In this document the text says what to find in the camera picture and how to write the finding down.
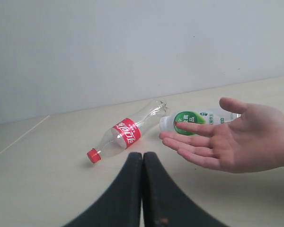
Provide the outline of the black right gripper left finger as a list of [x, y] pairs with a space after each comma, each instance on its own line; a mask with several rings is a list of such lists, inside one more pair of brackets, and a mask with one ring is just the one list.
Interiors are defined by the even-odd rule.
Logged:
[[67, 227], [138, 227], [142, 155], [132, 152], [107, 190]]

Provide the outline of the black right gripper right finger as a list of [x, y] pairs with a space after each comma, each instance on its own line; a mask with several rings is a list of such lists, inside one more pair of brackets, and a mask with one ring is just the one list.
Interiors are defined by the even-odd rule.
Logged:
[[146, 227], [225, 226], [184, 194], [154, 152], [143, 155], [142, 205]]

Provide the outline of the person's open right hand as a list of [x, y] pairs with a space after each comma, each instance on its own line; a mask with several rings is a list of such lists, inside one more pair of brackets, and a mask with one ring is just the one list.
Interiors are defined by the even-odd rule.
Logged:
[[211, 170], [239, 174], [284, 167], [284, 113], [227, 97], [219, 104], [240, 117], [219, 125], [180, 122], [178, 128], [195, 135], [163, 131], [162, 143], [185, 160]]

